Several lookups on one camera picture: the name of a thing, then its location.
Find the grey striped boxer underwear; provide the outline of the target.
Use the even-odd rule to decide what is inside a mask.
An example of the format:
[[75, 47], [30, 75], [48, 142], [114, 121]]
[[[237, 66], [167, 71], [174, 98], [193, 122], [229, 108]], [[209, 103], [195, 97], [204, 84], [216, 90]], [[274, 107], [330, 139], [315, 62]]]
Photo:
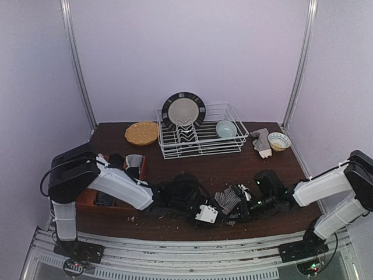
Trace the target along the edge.
[[226, 225], [234, 226], [237, 218], [240, 217], [240, 202], [243, 187], [243, 184], [233, 184], [222, 192], [214, 194], [214, 199], [222, 208], [223, 213], [229, 217], [229, 220], [225, 221]]

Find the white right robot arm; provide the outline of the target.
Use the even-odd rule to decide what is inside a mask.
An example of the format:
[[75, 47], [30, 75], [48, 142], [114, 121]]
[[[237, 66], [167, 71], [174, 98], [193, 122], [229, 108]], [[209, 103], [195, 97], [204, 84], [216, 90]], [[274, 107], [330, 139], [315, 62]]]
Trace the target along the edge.
[[292, 209], [339, 193], [348, 192], [334, 209], [311, 222], [300, 243], [301, 249], [317, 249], [336, 231], [372, 212], [372, 158], [360, 150], [315, 177], [285, 186], [271, 169], [258, 172], [254, 181], [261, 196], [253, 196], [244, 185], [233, 185], [238, 202], [229, 212], [234, 222], [249, 222], [271, 210]]

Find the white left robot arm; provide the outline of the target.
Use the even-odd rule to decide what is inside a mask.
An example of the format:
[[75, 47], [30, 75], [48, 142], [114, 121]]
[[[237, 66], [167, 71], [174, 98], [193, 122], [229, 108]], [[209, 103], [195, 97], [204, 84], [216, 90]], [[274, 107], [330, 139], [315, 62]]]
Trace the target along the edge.
[[130, 164], [115, 153], [105, 157], [83, 144], [53, 158], [42, 176], [41, 194], [52, 206], [57, 238], [62, 242], [78, 240], [76, 201], [86, 190], [99, 191], [126, 202], [138, 211], [176, 212], [197, 225], [213, 225], [221, 218], [216, 200], [196, 177], [189, 173], [171, 181], [151, 184], [130, 173]]

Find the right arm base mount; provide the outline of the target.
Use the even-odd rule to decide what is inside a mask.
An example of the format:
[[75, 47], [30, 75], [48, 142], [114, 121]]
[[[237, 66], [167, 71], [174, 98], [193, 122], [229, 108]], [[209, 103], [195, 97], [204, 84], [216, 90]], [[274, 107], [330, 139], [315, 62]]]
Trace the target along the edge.
[[325, 253], [329, 247], [324, 239], [314, 233], [317, 219], [313, 220], [307, 227], [302, 239], [279, 246], [279, 253], [282, 263], [299, 261], [298, 271], [304, 276], [316, 276], [322, 271], [321, 257], [326, 257]]

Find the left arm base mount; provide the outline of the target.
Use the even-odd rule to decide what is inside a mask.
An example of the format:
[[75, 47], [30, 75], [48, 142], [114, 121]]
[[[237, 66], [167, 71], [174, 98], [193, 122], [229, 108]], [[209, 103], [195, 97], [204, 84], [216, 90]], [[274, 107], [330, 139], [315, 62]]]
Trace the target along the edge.
[[76, 279], [90, 267], [91, 264], [100, 264], [104, 254], [104, 246], [100, 244], [79, 241], [62, 241], [57, 233], [52, 234], [54, 242], [53, 252], [67, 257], [62, 265], [66, 276]]

